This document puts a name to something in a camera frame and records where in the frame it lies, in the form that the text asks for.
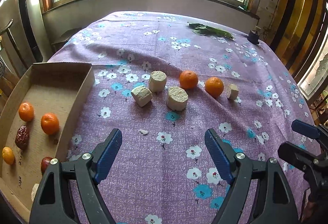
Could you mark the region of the green bottle on sill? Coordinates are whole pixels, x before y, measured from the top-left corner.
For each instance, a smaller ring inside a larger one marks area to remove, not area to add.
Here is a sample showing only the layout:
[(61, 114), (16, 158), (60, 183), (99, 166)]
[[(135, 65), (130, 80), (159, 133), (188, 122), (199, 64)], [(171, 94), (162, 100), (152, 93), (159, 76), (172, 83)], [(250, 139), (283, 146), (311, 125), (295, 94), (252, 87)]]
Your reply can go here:
[(248, 10), (249, 0), (244, 0), (244, 10)]

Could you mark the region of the small white yam crumb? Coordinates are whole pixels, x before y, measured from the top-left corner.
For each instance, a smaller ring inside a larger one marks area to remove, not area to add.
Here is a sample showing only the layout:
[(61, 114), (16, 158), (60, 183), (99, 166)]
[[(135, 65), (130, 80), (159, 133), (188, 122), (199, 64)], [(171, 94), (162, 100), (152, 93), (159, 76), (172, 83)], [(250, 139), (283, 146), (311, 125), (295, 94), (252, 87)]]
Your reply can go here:
[(142, 134), (142, 135), (147, 135), (149, 133), (148, 130), (144, 130), (144, 129), (140, 129), (139, 132)]

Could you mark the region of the cardboard box tray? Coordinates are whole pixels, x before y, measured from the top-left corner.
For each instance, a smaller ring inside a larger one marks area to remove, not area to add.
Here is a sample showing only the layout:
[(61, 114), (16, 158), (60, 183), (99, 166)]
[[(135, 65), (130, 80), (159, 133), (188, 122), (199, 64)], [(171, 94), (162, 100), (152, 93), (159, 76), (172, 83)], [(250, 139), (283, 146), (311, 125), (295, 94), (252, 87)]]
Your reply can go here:
[[(1, 147), (10, 147), (15, 163), (1, 161), (1, 193), (24, 220), (30, 218), (31, 191), (40, 183), (41, 161), (55, 157), (65, 161), (80, 111), (95, 82), (90, 63), (35, 63), (21, 77), (1, 113)], [(23, 102), (32, 104), (34, 118), (24, 122), (18, 114)], [(59, 131), (47, 135), (41, 128), (45, 113), (59, 119)], [(15, 144), (17, 130), (26, 124), (30, 131), (28, 147)]]

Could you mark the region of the large white yam chunk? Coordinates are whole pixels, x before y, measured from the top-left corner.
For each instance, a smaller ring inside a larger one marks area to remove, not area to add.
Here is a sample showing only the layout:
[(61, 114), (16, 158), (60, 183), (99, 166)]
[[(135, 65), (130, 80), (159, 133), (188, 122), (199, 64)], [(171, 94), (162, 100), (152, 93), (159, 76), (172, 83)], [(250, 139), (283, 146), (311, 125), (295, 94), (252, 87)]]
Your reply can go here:
[(36, 196), (37, 190), (38, 190), (39, 184), (35, 183), (32, 187), (32, 191), (31, 191), (31, 200), (32, 202), (34, 201), (34, 198)]

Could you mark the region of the tall standing air conditioner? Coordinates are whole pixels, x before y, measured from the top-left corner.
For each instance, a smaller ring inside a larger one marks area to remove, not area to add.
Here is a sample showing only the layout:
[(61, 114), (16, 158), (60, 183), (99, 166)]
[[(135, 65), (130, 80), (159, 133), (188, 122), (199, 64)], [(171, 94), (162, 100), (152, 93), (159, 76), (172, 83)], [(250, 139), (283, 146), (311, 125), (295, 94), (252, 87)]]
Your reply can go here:
[(46, 62), (53, 50), (44, 26), (40, 0), (18, 0), (20, 18), (28, 46), (37, 62)]

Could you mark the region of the white yam chunk back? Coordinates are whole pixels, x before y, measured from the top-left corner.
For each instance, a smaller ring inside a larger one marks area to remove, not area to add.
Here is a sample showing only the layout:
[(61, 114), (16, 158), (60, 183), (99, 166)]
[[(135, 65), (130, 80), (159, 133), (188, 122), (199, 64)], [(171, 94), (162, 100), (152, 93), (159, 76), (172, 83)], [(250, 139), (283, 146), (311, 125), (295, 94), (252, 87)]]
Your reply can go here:
[(162, 92), (165, 89), (167, 75), (163, 71), (153, 71), (150, 74), (148, 87), (153, 93)]

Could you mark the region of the green leafy vegetable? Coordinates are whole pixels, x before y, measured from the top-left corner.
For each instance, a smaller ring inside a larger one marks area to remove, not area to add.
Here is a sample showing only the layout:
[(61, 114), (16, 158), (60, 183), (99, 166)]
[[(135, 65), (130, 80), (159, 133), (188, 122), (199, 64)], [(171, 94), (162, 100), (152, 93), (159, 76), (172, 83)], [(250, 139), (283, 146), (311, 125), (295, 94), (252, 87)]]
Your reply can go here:
[(213, 36), (218, 36), (218, 37), (224, 37), (229, 40), (234, 39), (233, 35), (225, 30), (211, 27), (208, 25), (204, 25), (201, 23), (189, 23), (188, 27), (191, 28), (195, 34), (198, 34), (201, 36), (213, 35)]

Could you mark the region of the dark small jar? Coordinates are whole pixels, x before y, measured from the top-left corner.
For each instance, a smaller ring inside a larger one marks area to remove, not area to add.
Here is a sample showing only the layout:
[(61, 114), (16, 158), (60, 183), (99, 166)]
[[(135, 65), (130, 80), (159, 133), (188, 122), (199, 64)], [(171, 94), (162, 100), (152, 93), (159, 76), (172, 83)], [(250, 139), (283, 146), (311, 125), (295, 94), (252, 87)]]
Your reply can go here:
[(255, 26), (254, 29), (252, 29), (248, 36), (247, 36), (247, 40), (255, 45), (259, 44), (259, 33), (260, 33), (261, 28), (258, 26)]

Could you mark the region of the large front orange tangerine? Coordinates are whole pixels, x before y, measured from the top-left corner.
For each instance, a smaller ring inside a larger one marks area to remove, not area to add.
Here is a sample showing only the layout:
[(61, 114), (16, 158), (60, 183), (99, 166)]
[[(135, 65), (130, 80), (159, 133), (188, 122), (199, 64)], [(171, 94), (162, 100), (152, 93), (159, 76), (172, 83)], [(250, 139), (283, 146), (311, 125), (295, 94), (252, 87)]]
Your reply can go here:
[(45, 113), (41, 118), (41, 128), (47, 135), (54, 135), (59, 131), (59, 119), (54, 113)]

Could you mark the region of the dried red date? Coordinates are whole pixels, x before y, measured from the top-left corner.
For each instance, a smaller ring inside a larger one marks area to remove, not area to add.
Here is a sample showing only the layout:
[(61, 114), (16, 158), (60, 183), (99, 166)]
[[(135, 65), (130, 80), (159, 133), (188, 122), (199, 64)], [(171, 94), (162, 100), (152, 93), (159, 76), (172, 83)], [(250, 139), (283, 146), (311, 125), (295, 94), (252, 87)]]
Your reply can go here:
[(52, 158), (51, 157), (44, 157), (41, 161), (41, 173), (42, 175), (45, 173), (45, 171), (47, 170), (50, 162), (51, 162)]
[(28, 147), (28, 142), (30, 139), (30, 131), (26, 125), (22, 125), (18, 130), (15, 138), (16, 146), (21, 149), (25, 150)]

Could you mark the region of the dark wooden stool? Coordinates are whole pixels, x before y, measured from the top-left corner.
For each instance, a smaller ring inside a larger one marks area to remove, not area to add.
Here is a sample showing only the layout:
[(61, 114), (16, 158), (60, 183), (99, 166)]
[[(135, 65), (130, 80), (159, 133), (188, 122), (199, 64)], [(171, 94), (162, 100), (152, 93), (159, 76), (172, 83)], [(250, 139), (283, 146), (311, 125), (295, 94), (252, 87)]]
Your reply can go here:
[(53, 42), (51, 42), (51, 47), (54, 52), (60, 50), (69, 40), (70, 38), (78, 33), (82, 28), (73, 28), (65, 31), (62, 35), (57, 37)]

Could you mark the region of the small yellowish tangerine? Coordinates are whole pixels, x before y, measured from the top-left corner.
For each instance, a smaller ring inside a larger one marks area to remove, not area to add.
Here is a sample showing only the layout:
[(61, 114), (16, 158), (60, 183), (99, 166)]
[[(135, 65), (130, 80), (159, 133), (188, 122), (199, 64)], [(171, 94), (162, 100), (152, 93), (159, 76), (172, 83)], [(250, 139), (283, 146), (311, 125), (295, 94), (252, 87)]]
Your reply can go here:
[(2, 150), (2, 157), (6, 164), (13, 165), (15, 163), (15, 155), (10, 147), (5, 146)]

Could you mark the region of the purple floral tablecloth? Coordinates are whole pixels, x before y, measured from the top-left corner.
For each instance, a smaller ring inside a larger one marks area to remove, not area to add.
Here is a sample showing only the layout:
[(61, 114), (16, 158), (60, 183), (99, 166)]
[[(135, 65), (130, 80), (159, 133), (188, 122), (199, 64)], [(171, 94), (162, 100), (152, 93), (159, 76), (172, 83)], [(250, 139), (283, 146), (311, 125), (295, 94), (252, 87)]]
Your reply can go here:
[[(275, 53), (235, 29), (230, 29), (233, 40), (197, 35), (188, 27), (196, 22), (168, 13), (115, 12), (79, 31), (51, 57), (51, 62), (91, 63), (95, 75), (67, 158), (93, 150), (114, 128), (122, 132), (122, 146), (99, 185), (117, 223), (213, 220), (228, 186), (206, 149), (207, 129), (259, 161), (277, 157), (285, 141), (320, 152), (316, 141), (291, 130), (293, 120), (313, 119)], [(131, 90), (149, 88), (150, 74), (158, 70), (167, 75), (165, 89), (140, 107)], [(167, 106), (168, 89), (180, 87), (185, 70), (197, 74), (198, 84), (184, 89), (186, 108), (173, 111)], [(224, 84), (216, 99), (205, 90), (210, 77)], [(229, 84), (238, 86), (235, 100), (227, 98)]]

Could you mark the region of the beige yam chunk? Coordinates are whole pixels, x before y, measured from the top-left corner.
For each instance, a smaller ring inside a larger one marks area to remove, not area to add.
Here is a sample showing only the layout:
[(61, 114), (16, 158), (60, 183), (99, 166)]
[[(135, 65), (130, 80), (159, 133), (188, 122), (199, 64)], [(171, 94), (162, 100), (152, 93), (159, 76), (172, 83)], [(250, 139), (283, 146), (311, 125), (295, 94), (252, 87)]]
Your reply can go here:
[(235, 100), (238, 97), (239, 89), (235, 84), (229, 84), (227, 86), (226, 95), (230, 100)]

